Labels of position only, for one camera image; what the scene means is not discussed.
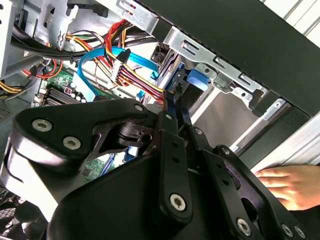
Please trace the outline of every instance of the metal panel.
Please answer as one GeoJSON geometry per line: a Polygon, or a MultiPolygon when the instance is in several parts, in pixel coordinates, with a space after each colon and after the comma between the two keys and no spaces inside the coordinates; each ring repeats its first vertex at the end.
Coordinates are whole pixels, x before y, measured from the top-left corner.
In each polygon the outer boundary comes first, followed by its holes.
{"type": "Polygon", "coordinates": [[[10,0],[0,0],[0,79],[6,73],[8,56],[10,54],[10,42],[12,35],[12,26],[14,25],[17,4],[10,0]]]}
{"type": "Polygon", "coordinates": [[[317,165],[320,163],[320,113],[255,165],[258,172],[274,166],[317,165]]]}
{"type": "Polygon", "coordinates": [[[311,116],[319,112],[320,82],[315,79],[320,78],[317,63],[320,49],[261,2],[199,0],[185,4],[183,0],[141,0],[141,3],[292,105],[311,116]],[[177,14],[176,9],[181,6],[183,11],[177,14]]]}

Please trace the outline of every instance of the green circuit board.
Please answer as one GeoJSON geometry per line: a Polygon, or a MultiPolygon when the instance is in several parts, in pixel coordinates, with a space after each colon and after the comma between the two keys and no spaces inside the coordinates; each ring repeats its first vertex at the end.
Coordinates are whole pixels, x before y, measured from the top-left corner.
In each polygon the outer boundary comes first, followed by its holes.
{"type": "Polygon", "coordinates": [[[73,81],[73,76],[61,71],[57,76],[49,78],[48,84],[52,84],[60,90],[64,90],[73,81]]]}
{"type": "Polygon", "coordinates": [[[106,154],[86,162],[82,171],[83,181],[88,183],[100,176],[112,154],[106,154]]]}
{"type": "MultiPolygon", "coordinates": [[[[62,70],[57,76],[49,78],[46,81],[42,81],[41,88],[45,89],[48,85],[53,85],[54,87],[61,90],[61,92],[64,92],[65,88],[70,86],[70,84],[72,83],[73,78],[73,75],[62,70]]],[[[99,95],[105,96],[108,99],[114,99],[114,97],[111,94],[101,91],[96,87],[95,89],[97,90],[99,95]]]]}

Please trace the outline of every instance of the screw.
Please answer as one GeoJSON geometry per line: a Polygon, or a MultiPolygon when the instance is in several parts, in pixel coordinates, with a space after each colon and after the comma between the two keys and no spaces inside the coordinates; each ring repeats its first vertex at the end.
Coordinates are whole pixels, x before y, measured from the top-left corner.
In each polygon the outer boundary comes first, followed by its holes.
{"type": "Polygon", "coordinates": [[[70,150],[76,150],[81,147],[81,142],[74,136],[67,136],[63,139],[63,145],[70,150]]]}
{"type": "Polygon", "coordinates": [[[137,109],[138,111],[143,111],[144,108],[138,104],[134,105],[135,109],[137,109]]]}
{"type": "Polygon", "coordinates": [[[32,127],[39,132],[48,132],[52,129],[52,124],[47,120],[37,119],[32,122],[32,127]]]}
{"type": "Polygon", "coordinates": [[[301,230],[300,227],[298,226],[294,226],[295,231],[299,234],[300,237],[302,237],[303,239],[306,239],[306,234],[301,230]]]}
{"type": "Polygon", "coordinates": [[[195,132],[196,132],[197,134],[199,134],[199,135],[202,135],[202,131],[201,131],[199,128],[196,128],[196,129],[195,129],[195,132]]]}
{"type": "Polygon", "coordinates": [[[279,108],[282,105],[282,103],[280,101],[277,101],[273,106],[275,108],[279,108]]]}
{"type": "Polygon", "coordinates": [[[285,234],[287,234],[289,237],[293,238],[294,233],[291,231],[291,229],[287,225],[282,224],[282,229],[285,232],[285,234]]]}
{"type": "Polygon", "coordinates": [[[226,149],[226,148],[222,148],[222,151],[223,151],[225,154],[227,154],[227,155],[230,154],[230,151],[229,151],[228,149],[226,149]]]}
{"type": "Polygon", "coordinates": [[[170,116],[169,114],[166,114],[165,116],[166,116],[167,119],[170,119],[170,120],[173,119],[172,116],[170,116]]]}
{"type": "Polygon", "coordinates": [[[240,229],[240,231],[246,235],[246,236],[251,236],[251,229],[250,226],[248,225],[248,223],[243,220],[242,218],[238,218],[236,220],[236,224],[238,225],[238,228],[240,229]]]}
{"type": "Polygon", "coordinates": [[[46,66],[45,70],[47,70],[48,72],[52,71],[52,67],[51,66],[46,66]]]}
{"type": "Polygon", "coordinates": [[[172,194],[170,196],[170,203],[179,212],[182,212],[186,209],[185,200],[182,198],[182,196],[180,196],[178,194],[172,194]]]}

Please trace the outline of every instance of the wire bundle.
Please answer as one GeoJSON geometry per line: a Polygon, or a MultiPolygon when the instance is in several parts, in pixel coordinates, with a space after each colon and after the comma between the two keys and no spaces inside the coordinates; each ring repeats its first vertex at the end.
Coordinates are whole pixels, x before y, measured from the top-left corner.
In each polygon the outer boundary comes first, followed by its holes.
{"type": "MultiPolygon", "coordinates": [[[[157,42],[155,38],[149,36],[146,32],[132,32],[132,29],[134,28],[135,27],[132,27],[132,25],[126,20],[121,20],[120,22],[113,24],[109,32],[103,36],[89,30],[80,30],[74,32],[66,37],[67,40],[71,42],[74,41],[75,43],[79,44],[85,51],[71,52],[65,50],[60,51],[58,49],[45,46],[28,36],[17,25],[14,25],[11,44],[17,48],[21,48],[35,55],[44,57],[45,59],[53,59],[54,68],[47,74],[40,74],[41,72],[37,71],[36,76],[30,78],[32,80],[24,87],[8,86],[4,82],[0,82],[0,88],[5,91],[5,95],[1,96],[0,100],[16,97],[17,95],[22,94],[35,84],[35,78],[49,79],[57,76],[63,68],[64,60],[70,60],[71,62],[81,60],[87,52],[91,52],[92,50],[98,49],[100,47],[105,47],[104,56],[98,56],[94,59],[94,61],[96,63],[96,67],[100,68],[101,71],[110,79],[113,72],[113,65],[116,59],[116,56],[113,54],[112,49],[114,45],[118,45],[119,47],[122,47],[124,49],[125,47],[134,45],[157,42]],[[138,39],[126,41],[126,38],[136,37],[138,39]],[[99,41],[100,44],[95,47],[90,46],[89,43],[94,43],[96,41],[99,41]],[[61,60],[61,64],[58,70],[57,60],[61,60]]],[[[32,77],[31,72],[26,69],[23,70],[22,73],[28,77],[32,77]]],[[[163,102],[163,89],[156,87],[149,81],[145,80],[143,77],[139,76],[135,72],[135,70],[131,69],[125,63],[121,67],[116,80],[114,80],[112,83],[112,89],[130,85],[136,86],[137,88],[149,94],[156,101],[163,102]]],[[[98,82],[97,85],[102,90],[109,90],[101,87],[98,82]]]]}
{"type": "MultiPolygon", "coordinates": [[[[116,59],[116,56],[112,53],[113,42],[121,35],[121,42],[119,41],[118,45],[122,45],[122,47],[124,47],[126,44],[125,43],[126,32],[127,32],[127,29],[130,27],[131,27],[131,24],[126,20],[117,22],[111,26],[108,34],[105,36],[105,39],[103,39],[102,36],[98,35],[95,32],[83,31],[83,32],[90,33],[93,38],[98,39],[103,45],[105,45],[104,57],[103,56],[96,57],[94,61],[96,65],[101,69],[101,71],[109,79],[111,79],[111,75],[113,71],[112,69],[113,69],[114,61],[116,59]]],[[[81,45],[87,52],[94,50],[94,48],[91,47],[87,42],[85,42],[84,39],[80,39],[78,38],[78,36],[68,35],[67,38],[70,41],[75,41],[76,43],[81,45]]],[[[129,85],[133,85],[141,89],[142,91],[146,92],[151,97],[153,97],[156,101],[163,102],[163,95],[162,95],[163,89],[160,89],[157,86],[153,85],[149,81],[145,80],[143,77],[139,76],[128,65],[123,64],[123,68],[119,72],[117,81],[113,81],[112,88],[126,87],[129,85]]]]}

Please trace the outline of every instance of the orange wire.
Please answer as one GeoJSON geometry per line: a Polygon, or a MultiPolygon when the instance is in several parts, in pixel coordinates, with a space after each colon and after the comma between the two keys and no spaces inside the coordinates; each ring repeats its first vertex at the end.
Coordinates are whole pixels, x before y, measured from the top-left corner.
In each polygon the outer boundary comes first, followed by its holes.
{"type": "MultiPolygon", "coordinates": [[[[49,74],[46,74],[46,75],[36,75],[36,77],[37,77],[37,78],[42,78],[42,79],[50,79],[50,78],[53,78],[53,77],[57,76],[57,75],[61,72],[62,67],[63,67],[63,61],[61,61],[60,67],[59,67],[58,71],[57,71],[55,74],[53,74],[53,75],[49,75],[49,74]]],[[[25,74],[28,74],[28,75],[31,74],[31,72],[29,72],[28,70],[23,70],[23,72],[24,72],[25,74]]]]}

